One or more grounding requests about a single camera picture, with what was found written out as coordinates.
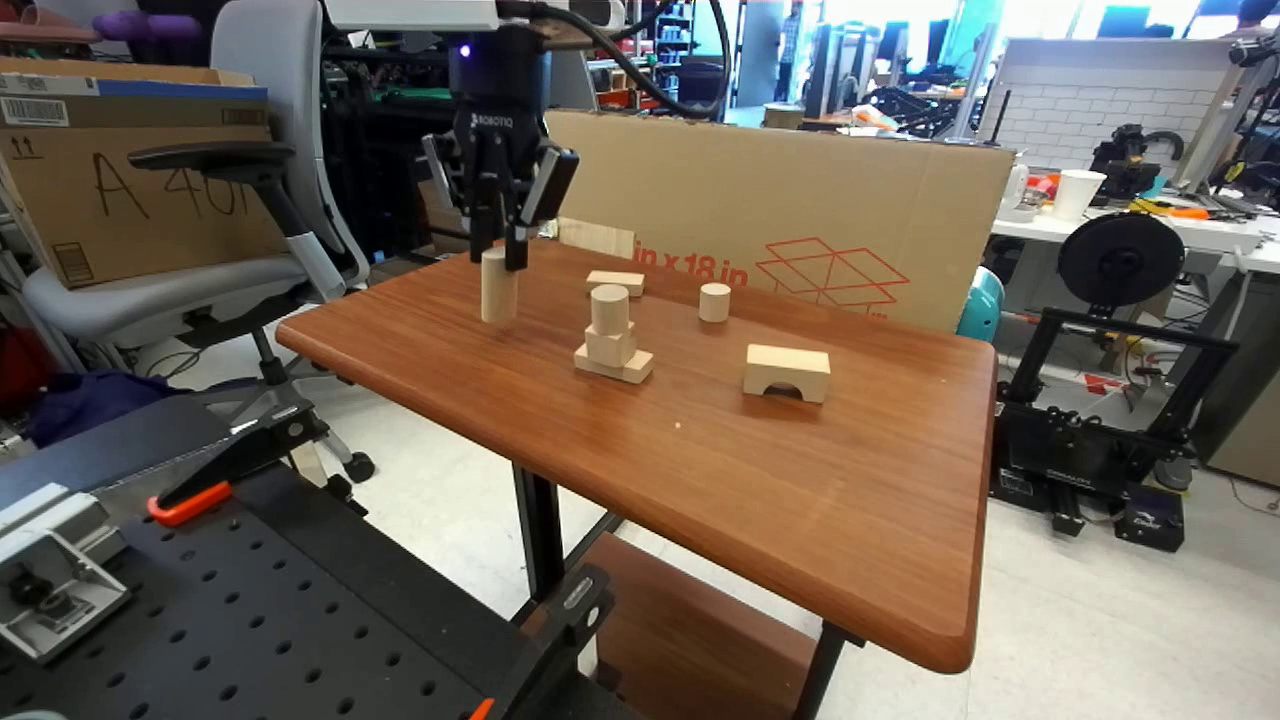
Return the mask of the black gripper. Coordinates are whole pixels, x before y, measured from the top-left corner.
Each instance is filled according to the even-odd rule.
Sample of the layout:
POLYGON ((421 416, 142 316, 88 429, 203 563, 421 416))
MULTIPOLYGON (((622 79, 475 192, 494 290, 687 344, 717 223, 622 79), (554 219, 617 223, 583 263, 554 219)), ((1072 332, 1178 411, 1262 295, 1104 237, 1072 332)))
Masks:
POLYGON ((552 219, 579 156, 547 137, 547 43, 534 30, 449 42, 449 201, 466 219, 466 256, 503 232, 503 270, 528 270, 528 227, 552 219))

